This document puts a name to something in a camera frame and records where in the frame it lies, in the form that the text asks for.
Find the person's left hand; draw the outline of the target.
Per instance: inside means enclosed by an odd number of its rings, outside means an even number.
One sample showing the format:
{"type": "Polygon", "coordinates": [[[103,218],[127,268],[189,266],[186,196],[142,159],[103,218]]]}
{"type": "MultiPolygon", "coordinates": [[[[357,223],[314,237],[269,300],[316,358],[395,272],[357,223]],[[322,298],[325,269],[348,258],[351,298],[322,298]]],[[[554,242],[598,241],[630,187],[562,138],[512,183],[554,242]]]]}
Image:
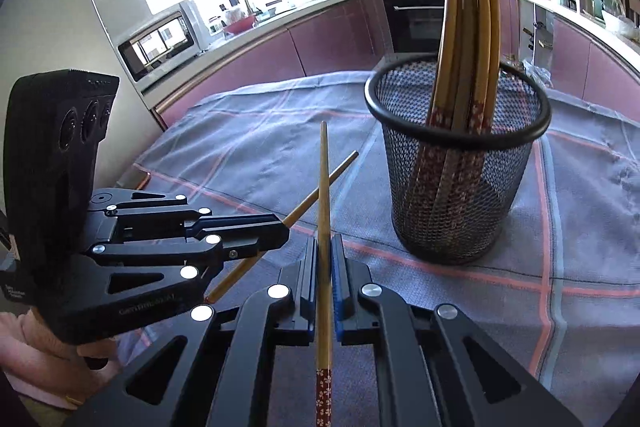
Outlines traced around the person's left hand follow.
{"type": "Polygon", "coordinates": [[[117,356],[117,341],[106,338],[94,343],[71,345],[59,340],[34,308],[17,317],[18,326],[29,347],[66,362],[84,362],[92,371],[109,369],[119,373],[122,365],[117,356]]]}

